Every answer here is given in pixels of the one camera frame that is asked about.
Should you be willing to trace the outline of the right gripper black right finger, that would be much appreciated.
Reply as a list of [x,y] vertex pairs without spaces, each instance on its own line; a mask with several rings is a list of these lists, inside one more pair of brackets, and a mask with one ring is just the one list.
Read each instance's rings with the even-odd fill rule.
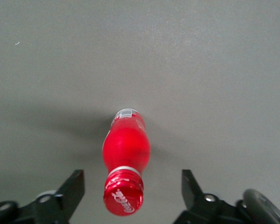
[[175,224],[244,224],[235,206],[211,193],[204,193],[193,173],[182,170],[182,197],[186,206]]

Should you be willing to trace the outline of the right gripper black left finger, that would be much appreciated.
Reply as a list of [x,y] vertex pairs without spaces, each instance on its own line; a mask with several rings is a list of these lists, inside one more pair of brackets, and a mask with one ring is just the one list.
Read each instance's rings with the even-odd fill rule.
[[23,207],[0,202],[0,224],[68,224],[84,193],[84,170],[74,170],[56,191],[43,192]]

